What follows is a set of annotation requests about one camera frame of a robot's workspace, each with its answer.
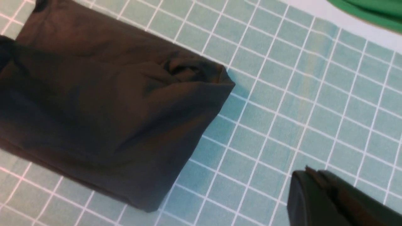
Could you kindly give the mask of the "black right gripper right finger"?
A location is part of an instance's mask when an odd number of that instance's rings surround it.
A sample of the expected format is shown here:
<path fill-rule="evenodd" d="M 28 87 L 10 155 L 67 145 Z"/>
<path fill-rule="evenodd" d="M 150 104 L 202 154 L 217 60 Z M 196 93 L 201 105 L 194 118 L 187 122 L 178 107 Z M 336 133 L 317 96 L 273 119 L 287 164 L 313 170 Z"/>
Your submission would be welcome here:
<path fill-rule="evenodd" d="M 347 183 L 335 174 L 319 170 L 324 190 L 336 209 L 346 221 L 344 226 L 401 226 L 401 214 L 381 204 L 376 199 Z"/>

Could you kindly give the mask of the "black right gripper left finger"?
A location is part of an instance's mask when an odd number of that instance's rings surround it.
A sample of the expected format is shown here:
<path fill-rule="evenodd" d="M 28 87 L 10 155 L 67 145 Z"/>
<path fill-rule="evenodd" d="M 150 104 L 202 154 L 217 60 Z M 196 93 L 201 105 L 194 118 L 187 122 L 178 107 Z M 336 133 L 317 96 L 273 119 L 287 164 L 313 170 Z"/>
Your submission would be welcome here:
<path fill-rule="evenodd" d="M 348 226 L 330 197 L 330 183 L 306 167 L 292 173 L 287 213 L 291 226 Z"/>

